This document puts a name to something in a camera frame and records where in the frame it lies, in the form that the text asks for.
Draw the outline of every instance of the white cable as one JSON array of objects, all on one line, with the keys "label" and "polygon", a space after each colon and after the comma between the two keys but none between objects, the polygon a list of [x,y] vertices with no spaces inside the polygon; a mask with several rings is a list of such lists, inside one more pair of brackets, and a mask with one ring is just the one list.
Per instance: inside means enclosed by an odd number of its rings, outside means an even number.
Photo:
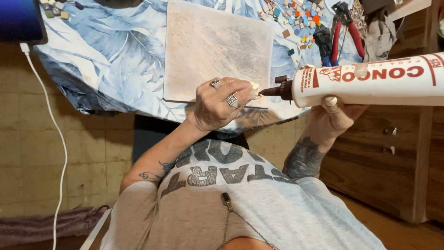
[{"label": "white cable", "polygon": [[29,46],[26,43],[21,43],[20,44],[20,48],[22,49],[22,52],[26,55],[26,58],[28,59],[28,62],[29,62],[29,65],[32,68],[32,71],[34,71],[34,74],[36,75],[37,79],[39,80],[40,84],[42,85],[43,92],[45,93],[46,104],[48,105],[49,115],[51,116],[52,122],[54,123],[55,127],[57,128],[57,131],[59,132],[60,138],[62,138],[63,149],[65,150],[65,164],[63,165],[62,177],[60,178],[60,198],[59,198],[59,204],[57,205],[57,209],[55,210],[54,225],[53,225],[53,230],[52,230],[52,234],[53,234],[53,237],[54,237],[54,243],[52,245],[52,250],[56,250],[56,245],[57,245],[57,215],[59,214],[60,205],[62,204],[63,177],[65,175],[66,164],[68,162],[68,152],[66,150],[65,139],[63,138],[62,131],[60,131],[60,128],[57,125],[57,122],[55,121],[54,116],[52,115],[52,110],[51,110],[51,106],[49,105],[49,98],[48,98],[48,93],[46,92],[45,85],[43,84],[42,79],[40,79],[40,76],[37,73],[36,69],[34,68],[34,65],[32,64],[31,58],[29,57]]}]

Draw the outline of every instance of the glue bottle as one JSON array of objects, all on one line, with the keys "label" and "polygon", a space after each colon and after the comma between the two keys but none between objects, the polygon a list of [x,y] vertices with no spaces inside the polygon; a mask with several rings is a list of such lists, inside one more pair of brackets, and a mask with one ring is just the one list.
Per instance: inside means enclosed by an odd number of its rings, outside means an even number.
[{"label": "glue bottle", "polygon": [[444,106],[444,52],[301,69],[292,82],[283,81],[281,87],[260,94],[293,99],[299,108],[320,105],[327,95],[340,97],[346,104]]}]

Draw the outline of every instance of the red handle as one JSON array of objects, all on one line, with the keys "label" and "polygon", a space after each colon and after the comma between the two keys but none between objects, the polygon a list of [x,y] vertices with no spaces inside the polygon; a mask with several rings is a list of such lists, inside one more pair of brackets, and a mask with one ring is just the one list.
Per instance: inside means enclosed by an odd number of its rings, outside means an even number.
[{"label": "red handle", "polygon": [[358,29],[354,23],[350,23],[349,25],[350,35],[352,35],[353,41],[355,42],[356,50],[360,57],[365,56],[364,48],[362,47],[361,37],[359,36]]},{"label": "red handle", "polygon": [[341,26],[342,23],[337,22],[334,29],[332,61],[337,61],[337,49],[339,44],[339,33],[341,33]]}]

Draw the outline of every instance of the necklace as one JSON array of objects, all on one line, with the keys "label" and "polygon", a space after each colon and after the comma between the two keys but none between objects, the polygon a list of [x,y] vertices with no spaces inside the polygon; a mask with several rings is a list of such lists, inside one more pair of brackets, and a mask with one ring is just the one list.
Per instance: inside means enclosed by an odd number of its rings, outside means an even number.
[{"label": "necklace", "polygon": [[243,221],[245,221],[245,223],[247,223],[260,237],[262,237],[262,239],[264,239],[264,241],[273,249],[276,250],[271,244],[270,242],[268,242],[264,236],[262,236],[261,233],[259,233],[256,228],[254,228],[254,226],[252,226],[248,221],[246,221],[231,205],[231,198],[228,195],[228,193],[222,193],[221,194],[221,198],[222,198],[222,202],[224,205],[227,206],[228,208],[228,212],[226,214],[226,223],[225,223],[225,232],[223,234],[223,250],[225,250],[225,241],[226,241],[226,230],[228,228],[228,218],[230,217],[230,213],[234,212],[235,214],[237,214]]}]

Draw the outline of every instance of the table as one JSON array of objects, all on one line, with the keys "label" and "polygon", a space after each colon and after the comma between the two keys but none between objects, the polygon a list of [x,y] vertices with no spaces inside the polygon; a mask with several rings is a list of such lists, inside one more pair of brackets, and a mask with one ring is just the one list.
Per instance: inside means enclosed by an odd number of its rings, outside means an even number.
[{"label": "table", "polygon": [[[66,2],[69,20],[48,19],[42,10],[49,42],[37,45],[45,69],[62,93],[82,113],[91,111],[132,112],[173,122],[182,122],[194,104],[166,102],[163,96],[167,2],[162,0],[129,1],[82,0],[84,10]],[[190,0],[209,8],[260,19],[263,0]],[[276,0],[280,8],[284,0]],[[282,31],[290,28],[276,23],[272,52],[272,87],[274,78],[287,75],[292,79],[299,65],[321,66],[319,49],[300,50],[300,37],[286,39]],[[333,14],[326,11],[321,23],[331,27]],[[293,48],[295,54],[287,55]],[[341,65],[360,62],[353,40],[346,36]],[[296,119],[309,109],[272,97],[269,109],[244,109],[221,132],[239,133],[246,129],[267,127]]]}]

